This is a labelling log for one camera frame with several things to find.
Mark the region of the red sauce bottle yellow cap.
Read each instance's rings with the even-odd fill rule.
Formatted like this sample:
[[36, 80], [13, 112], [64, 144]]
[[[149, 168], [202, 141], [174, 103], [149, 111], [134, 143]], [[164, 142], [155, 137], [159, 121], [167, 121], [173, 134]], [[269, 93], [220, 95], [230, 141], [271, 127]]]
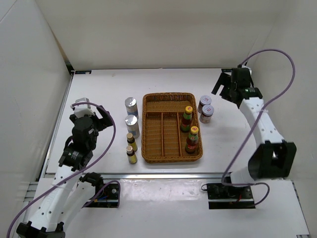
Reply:
[[196, 151], [198, 145], [198, 133], [199, 128], [197, 126], [192, 126], [190, 128], [185, 145], [185, 151], [187, 153], [194, 153]]

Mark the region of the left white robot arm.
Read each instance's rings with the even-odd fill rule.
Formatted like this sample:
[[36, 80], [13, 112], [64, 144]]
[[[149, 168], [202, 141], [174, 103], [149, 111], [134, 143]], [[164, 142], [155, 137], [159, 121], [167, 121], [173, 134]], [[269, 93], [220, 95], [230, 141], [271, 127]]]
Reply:
[[99, 133], [115, 127], [112, 116], [101, 105], [95, 105], [101, 117], [91, 110], [93, 103], [71, 105], [72, 135], [67, 138], [51, 187], [34, 198], [41, 204], [27, 223], [20, 223], [16, 233], [21, 238], [63, 238], [66, 226], [81, 208], [103, 195], [104, 179], [97, 173], [86, 173], [94, 163], [90, 160]]

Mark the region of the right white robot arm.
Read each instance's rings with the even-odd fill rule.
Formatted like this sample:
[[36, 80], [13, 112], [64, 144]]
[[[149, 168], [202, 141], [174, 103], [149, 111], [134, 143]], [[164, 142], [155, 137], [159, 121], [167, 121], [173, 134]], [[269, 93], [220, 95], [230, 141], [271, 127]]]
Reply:
[[268, 112], [264, 109], [263, 95], [253, 85], [251, 73], [246, 67], [222, 69], [212, 94], [234, 103], [245, 116], [256, 142], [256, 151], [247, 165], [237, 171], [225, 170], [221, 182], [222, 192], [234, 198], [241, 188], [259, 183], [263, 179], [279, 179], [289, 176], [297, 147], [287, 142], [277, 131]]

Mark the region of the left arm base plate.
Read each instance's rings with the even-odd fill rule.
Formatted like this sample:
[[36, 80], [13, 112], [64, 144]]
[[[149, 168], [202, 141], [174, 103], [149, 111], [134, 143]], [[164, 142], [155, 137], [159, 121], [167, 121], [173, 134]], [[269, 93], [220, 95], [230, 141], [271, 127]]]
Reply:
[[96, 189], [97, 197], [90, 199], [83, 208], [118, 208], [120, 205], [121, 184], [112, 180]]

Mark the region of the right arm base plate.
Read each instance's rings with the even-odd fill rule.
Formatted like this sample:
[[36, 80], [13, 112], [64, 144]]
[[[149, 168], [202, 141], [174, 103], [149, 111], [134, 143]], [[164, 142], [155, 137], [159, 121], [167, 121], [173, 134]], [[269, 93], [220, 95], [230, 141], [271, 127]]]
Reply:
[[255, 209], [251, 188], [206, 183], [201, 190], [207, 192], [210, 210]]

